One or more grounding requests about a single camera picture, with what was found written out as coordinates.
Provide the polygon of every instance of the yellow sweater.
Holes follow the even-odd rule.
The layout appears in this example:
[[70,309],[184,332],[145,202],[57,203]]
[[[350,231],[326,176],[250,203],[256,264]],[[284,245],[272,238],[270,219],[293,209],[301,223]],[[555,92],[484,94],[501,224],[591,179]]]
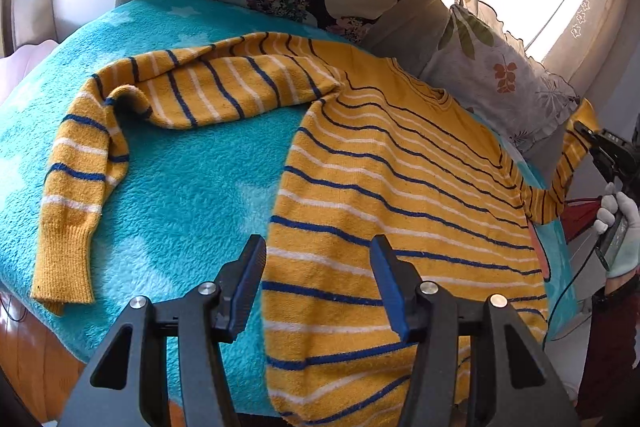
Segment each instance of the yellow sweater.
[[[385,233],[452,293],[503,293],[540,338],[546,295],[527,217],[562,211],[586,147],[568,123],[552,190],[525,184],[493,134],[446,92],[389,59],[336,42],[251,34],[119,60],[92,75],[63,119],[47,173],[32,296],[55,312],[90,303],[89,244],[129,150],[113,104],[188,129],[316,100],[280,182],[262,287],[271,400],[294,423],[394,425],[415,347],[388,325],[368,244]],[[468,387],[460,343],[458,399]]]

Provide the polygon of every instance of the white glove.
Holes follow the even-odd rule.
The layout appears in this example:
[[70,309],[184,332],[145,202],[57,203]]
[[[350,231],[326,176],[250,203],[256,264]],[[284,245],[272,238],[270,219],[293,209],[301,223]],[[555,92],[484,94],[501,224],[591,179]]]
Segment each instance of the white glove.
[[622,192],[618,192],[616,197],[613,197],[614,191],[615,185],[613,183],[607,184],[604,190],[605,195],[602,197],[601,206],[596,216],[597,219],[593,223],[593,230],[598,235],[607,232],[607,229],[616,220],[614,214],[618,211],[618,208],[620,208],[629,223],[618,255],[613,261],[613,266],[607,272],[607,279],[613,279],[635,270],[638,267],[640,258],[640,214],[638,213],[638,206],[634,200]]

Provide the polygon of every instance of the pink cushion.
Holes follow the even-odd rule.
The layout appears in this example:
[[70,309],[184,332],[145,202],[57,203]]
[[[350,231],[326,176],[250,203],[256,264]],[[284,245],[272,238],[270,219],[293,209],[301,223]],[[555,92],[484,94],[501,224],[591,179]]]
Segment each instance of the pink cushion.
[[37,46],[25,44],[13,55],[0,58],[0,105],[20,84],[20,81],[58,46],[55,41],[44,41]]

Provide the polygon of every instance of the sweater cuff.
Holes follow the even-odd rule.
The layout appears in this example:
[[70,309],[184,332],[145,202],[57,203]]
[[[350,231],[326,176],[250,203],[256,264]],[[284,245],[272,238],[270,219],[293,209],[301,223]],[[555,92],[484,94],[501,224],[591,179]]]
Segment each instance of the sweater cuff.
[[31,298],[62,315],[63,303],[91,304],[89,243],[93,230],[41,225]]

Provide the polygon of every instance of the fleece blanket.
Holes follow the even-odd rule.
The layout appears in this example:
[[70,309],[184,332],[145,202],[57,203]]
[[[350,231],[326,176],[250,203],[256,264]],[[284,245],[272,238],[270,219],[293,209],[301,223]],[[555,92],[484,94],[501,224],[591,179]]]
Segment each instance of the fleece blanket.
[[[134,153],[92,241],[96,302],[68,305],[63,317],[55,317],[28,294],[47,158],[68,105],[91,73],[118,58],[259,31],[338,39],[211,0],[135,0],[69,37],[0,106],[0,280],[79,359],[88,360],[131,296],[181,296],[236,258],[249,234],[266,235],[282,166],[306,108],[280,108],[184,133],[123,115]],[[535,184],[526,163],[519,159],[518,166]],[[212,191],[215,208],[202,203]],[[548,258],[552,306],[570,277],[564,237],[559,223],[536,232]],[[563,302],[552,333],[575,313],[573,295]],[[232,346],[222,346],[222,354],[236,409],[275,415],[264,383],[259,295],[246,331]],[[175,342],[168,357],[170,396],[179,401]]]

